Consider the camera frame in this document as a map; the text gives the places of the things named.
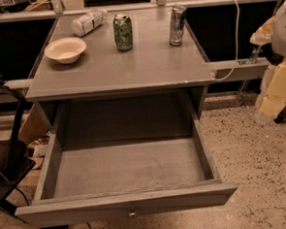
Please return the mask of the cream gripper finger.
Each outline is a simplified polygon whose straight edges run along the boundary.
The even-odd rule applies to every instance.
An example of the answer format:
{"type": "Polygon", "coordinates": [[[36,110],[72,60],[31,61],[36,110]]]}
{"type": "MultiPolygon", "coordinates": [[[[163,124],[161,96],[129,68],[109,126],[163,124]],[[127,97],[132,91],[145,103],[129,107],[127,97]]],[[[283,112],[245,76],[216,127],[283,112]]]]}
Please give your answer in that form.
{"type": "Polygon", "coordinates": [[[275,17],[271,17],[265,21],[250,37],[249,42],[252,45],[259,46],[265,44],[272,44],[273,39],[273,27],[275,17]]]}
{"type": "Polygon", "coordinates": [[[286,61],[269,66],[255,104],[255,121],[263,124],[277,119],[286,106],[286,61]]]}

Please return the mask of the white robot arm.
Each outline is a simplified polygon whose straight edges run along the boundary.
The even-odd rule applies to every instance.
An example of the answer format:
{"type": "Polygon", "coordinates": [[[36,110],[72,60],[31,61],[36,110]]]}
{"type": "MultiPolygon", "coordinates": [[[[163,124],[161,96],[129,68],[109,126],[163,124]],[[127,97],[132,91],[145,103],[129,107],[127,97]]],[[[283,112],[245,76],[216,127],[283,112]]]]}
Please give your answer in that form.
{"type": "Polygon", "coordinates": [[[257,46],[271,44],[273,52],[284,57],[276,67],[269,67],[263,76],[254,116],[263,124],[276,119],[286,106],[286,5],[261,25],[251,36],[250,43],[257,46]]]}

